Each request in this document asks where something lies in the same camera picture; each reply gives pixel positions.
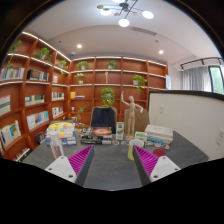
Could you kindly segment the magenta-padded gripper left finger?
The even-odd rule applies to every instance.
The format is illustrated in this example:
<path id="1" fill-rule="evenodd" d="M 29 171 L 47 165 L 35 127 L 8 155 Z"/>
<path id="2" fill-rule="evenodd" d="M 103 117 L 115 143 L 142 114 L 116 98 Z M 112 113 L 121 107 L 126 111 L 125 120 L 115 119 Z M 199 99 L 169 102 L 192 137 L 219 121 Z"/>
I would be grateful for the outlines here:
<path id="1" fill-rule="evenodd" d="M 94 146 L 90 145 L 68 157 L 58 157 L 46 168 L 46 171 L 79 186 L 83 186 L 93 156 Z"/>

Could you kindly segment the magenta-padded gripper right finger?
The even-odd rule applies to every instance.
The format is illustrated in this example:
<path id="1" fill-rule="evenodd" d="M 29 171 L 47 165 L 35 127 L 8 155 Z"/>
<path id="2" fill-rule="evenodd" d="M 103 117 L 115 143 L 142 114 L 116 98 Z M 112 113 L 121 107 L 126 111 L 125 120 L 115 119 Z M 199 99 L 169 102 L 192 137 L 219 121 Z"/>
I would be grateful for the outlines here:
<path id="1" fill-rule="evenodd" d="M 158 157 L 136 145 L 133 157 L 143 186 L 180 170 L 167 156 Z"/>

